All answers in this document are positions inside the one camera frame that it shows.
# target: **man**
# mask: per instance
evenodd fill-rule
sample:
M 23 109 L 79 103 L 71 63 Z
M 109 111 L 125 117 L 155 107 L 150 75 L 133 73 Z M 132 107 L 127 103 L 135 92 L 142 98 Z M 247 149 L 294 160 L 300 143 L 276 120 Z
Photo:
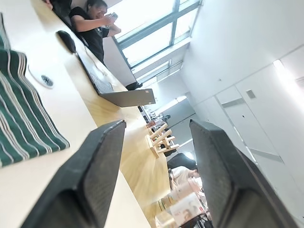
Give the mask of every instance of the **man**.
M 103 0 L 88 0 L 86 11 L 80 7 L 71 10 L 69 16 L 80 36 L 87 42 L 91 52 L 104 63 L 103 38 L 121 32 L 114 22 L 115 17 L 106 15 L 107 4 Z

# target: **wooden stand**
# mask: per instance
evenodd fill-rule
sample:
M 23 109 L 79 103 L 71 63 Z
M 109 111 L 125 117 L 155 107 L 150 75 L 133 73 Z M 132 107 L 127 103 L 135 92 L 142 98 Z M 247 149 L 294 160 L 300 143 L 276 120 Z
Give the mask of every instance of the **wooden stand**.
M 149 134 L 146 135 L 149 147 L 156 158 L 159 158 L 159 153 L 165 153 L 174 149 L 178 149 L 180 147 L 178 144 L 174 144 L 173 142 L 173 139 L 175 139 L 174 136 L 168 137 L 169 135 L 172 134 L 171 130 L 168 130 L 165 133 L 163 133 L 163 130 L 166 127 L 168 127 L 168 125 L 165 123 L 156 132 L 151 133 L 149 131 Z

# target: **phone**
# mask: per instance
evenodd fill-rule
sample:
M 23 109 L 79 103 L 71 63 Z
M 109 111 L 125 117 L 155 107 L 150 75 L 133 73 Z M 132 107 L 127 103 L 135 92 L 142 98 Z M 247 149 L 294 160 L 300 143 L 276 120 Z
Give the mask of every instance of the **phone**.
M 118 15 L 116 13 L 111 13 L 111 17 L 114 17 L 115 19 L 117 19 Z

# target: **black t-shirt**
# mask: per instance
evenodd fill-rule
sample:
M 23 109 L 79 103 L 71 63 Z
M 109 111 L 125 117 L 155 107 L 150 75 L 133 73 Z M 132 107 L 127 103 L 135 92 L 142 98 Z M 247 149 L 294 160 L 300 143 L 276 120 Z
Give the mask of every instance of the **black t-shirt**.
M 75 15 L 91 20 L 90 16 L 80 7 L 75 7 L 69 14 L 70 18 Z M 109 29 L 99 27 L 86 32 L 79 32 L 79 34 L 86 40 L 91 52 L 104 64 L 103 38 L 108 36 Z

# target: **hand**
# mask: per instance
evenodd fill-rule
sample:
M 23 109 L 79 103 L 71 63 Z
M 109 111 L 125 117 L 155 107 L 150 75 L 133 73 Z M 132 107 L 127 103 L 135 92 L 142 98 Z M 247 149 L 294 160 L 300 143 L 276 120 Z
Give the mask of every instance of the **hand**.
M 116 18 L 111 17 L 111 15 L 106 15 L 100 18 L 102 25 L 112 25 L 116 21 Z

